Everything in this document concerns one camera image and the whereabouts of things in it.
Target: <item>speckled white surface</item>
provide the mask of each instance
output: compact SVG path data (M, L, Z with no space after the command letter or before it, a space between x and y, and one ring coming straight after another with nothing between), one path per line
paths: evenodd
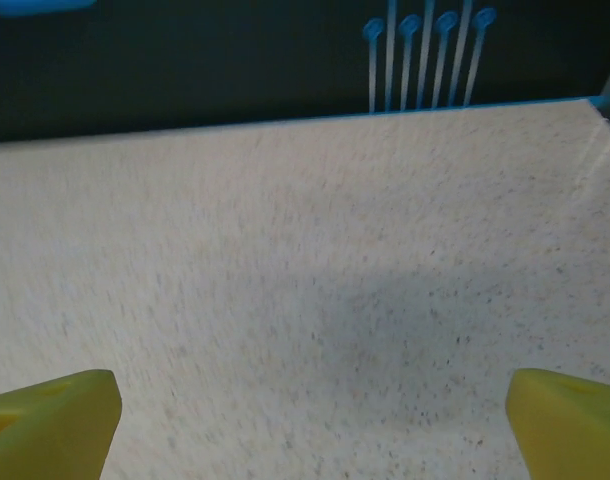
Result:
M610 383L583 101L0 148L0 392L88 368L103 479L524 479L513 369Z

